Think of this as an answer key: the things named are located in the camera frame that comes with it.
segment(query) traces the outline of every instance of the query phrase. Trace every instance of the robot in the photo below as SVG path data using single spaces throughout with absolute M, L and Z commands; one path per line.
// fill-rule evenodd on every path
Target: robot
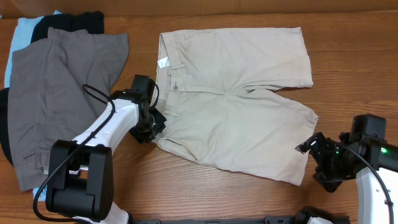
M 112 154 L 130 132 L 139 142 L 150 142 L 165 128 L 166 119 L 151 104 L 157 85 L 149 77 L 136 75 L 127 90 L 107 98 L 103 114 L 72 141 L 58 140 L 51 149 L 49 176 L 34 199 L 34 212 L 50 222 L 100 224 L 347 224 L 349 217 L 336 217 L 306 206 L 296 215 L 241 220 L 135 220 L 113 202 Z M 360 224 L 393 224 L 398 220 L 398 147 L 384 140 L 386 120 L 374 115 L 356 116 L 350 133 L 340 142 L 315 133 L 296 150 L 309 153 L 318 167 L 313 177 L 328 192 L 344 180 L 356 179 Z M 81 179 L 81 170 L 88 178 Z M 47 185 L 46 207 L 67 218 L 48 218 L 37 209 L 37 199 Z

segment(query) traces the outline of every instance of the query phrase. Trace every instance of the white label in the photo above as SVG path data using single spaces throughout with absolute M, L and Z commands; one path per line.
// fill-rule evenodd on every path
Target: white label
M 170 66 L 169 57 L 162 58 L 157 61 L 159 68 Z

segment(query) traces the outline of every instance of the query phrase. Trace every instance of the black fabric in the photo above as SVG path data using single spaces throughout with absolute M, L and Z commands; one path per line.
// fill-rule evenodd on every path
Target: black fabric
M 8 90 L 9 88 L 5 88 L 0 91 L 0 143 L 2 151 L 4 152 L 7 160 L 11 163 L 11 165 L 14 165 L 12 163 L 7 130 Z
M 78 16 L 70 14 L 57 14 L 45 16 L 33 30 L 31 43 L 47 38 L 49 27 L 68 32 L 85 29 L 89 34 L 104 33 L 104 14 L 102 12 L 85 12 Z

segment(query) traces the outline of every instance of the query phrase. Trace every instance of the table surface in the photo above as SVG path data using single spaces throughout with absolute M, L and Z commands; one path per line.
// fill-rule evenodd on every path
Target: table surface
M 16 20 L 0 20 L 3 76 Z M 386 139 L 398 144 L 398 12 L 264 14 L 227 16 L 107 17 L 107 34 L 129 34 L 130 54 L 114 90 L 129 88 L 135 74 L 156 76 L 159 34 L 180 29 L 301 27 L 314 86 L 277 93 L 312 108 L 315 131 L 338 139 L 357 114 L 387 119 Z M 302 185 L 202 166 L 138 144 L 127 134 L 113 156 L 114 201 L 136 218 L 164 220 L 263 218 L 293 215 L 304 205 L 358 220 L 355 180 L 331 194 L 312 175 L 310 158 Z M 40 210 L 46 215 L 43 203 Z M 0 153 L 0 223 L 44 223 L 32 211 L 32 192 L 21 192 L 15 172 Z

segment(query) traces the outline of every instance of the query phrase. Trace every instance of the light blue cloth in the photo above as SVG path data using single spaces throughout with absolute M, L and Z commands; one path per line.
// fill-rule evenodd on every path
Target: light blue cloth
M 61 14 L 58 10 L 54 12 L 54 15 Z M 33 30 L 35 26 L 43 19 L 40 16 L 35 19 L 20 18 L 18 19 L 18 25 L 15 27 L 14 36 L 11 41 L 10 54 L 8 56 L 6 74 L 4 76 L 4 87 L 10 87 L 10 77 L 12 70 L 12 53 L 16 50 L 24 49 L 30 44 L 32 39 Z
M 35 189 L 33 189 L 33 198 L 35 198 L 36 193 L 37 193 L 38 190 L 39 190 L 38 187 L 35 188 Z M 40 196 L 39 196 L 39 201 L 40 201 L 40 202 L 44 202 L 44 201 L 45 201 L 45 196 L 46 196 L 46 194 L 47 194 L 47 186 L 44 187 L 42 193 L 41 193 Z

